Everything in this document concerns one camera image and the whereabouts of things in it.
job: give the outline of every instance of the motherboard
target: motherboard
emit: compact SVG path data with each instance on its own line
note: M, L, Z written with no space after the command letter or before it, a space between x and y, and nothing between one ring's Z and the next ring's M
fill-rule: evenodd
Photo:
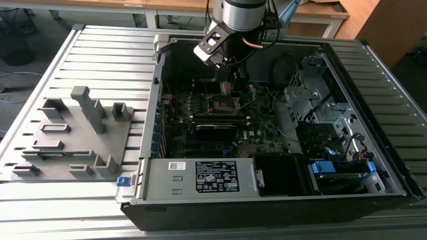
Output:
M164 84L167 158L247 158L284 151L268 88L221 93L217 82Z

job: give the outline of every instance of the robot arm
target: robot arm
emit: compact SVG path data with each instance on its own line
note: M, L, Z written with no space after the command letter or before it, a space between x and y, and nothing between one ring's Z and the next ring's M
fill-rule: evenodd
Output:
M281 13L277 12L275 2L285 6ZM275 2L215 0L209 31L193 49L193 53L207 65L216 65L219 68L237 66L256 49L268 49L275 45L281 27L287 29L300 0ZM273 40L263 45L260 43L265 36L273 36Z

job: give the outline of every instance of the sticker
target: sticker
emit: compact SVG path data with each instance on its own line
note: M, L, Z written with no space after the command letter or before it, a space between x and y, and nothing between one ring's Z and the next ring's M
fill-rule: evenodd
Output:
M199 193L239 192L236 161L196 161L195 190Z
M185 162L183 161L169 161L168 162L169 170L185 170Z
M134 8L141 8L141 4L124 4L125 7L134 7Z

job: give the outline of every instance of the slotted metal surface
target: slotted metal surface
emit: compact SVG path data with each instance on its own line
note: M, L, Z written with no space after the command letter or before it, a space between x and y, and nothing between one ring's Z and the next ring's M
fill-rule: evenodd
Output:
M193 31L101 26L86 26L82 31L72 31L0 145L2 162L20 158L14 149L32 143L30 134L45 117L42 112L36 110L42 98L66 98L65 104L76 105L68 98L70 89L73 86L88 86L90 97L100 98L104 106L120 101L136 109L122 159L122 169L136 169L155 64L151 46L156 33L201 35L201 32ZM292 39L325 41L324 38ZM427 188L427 128L423 113L369 48L353 40L327 41L419 185ZM185 236L193 239L217 239L349 231L356 231L351 235L361 236L368 230L427 227L424 200L404 209L376 212L351 223L201 232L142 232L122 215L114 195L116 184L112 182L0 184L0 238L108 239Z

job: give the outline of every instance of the power supply label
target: power supply label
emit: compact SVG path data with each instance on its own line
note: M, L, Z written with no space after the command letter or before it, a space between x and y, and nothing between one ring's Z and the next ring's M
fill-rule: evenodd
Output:
M195 182L199 193L239 192L236 161L196 161Z

